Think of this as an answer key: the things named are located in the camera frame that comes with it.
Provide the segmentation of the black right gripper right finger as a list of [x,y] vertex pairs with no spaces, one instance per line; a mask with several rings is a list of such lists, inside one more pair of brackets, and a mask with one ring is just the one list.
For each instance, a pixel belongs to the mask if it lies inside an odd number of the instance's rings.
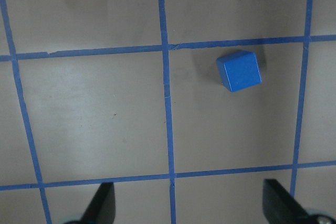
[[272,224],[308,223],[309,214],[276,179],[265,179],[262,187],[263,214]]

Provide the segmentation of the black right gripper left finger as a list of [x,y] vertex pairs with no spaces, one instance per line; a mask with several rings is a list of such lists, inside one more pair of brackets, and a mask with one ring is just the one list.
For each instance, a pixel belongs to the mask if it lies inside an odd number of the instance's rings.
[[81,217],[84,223],[114,223],[114,183],[102,183]]

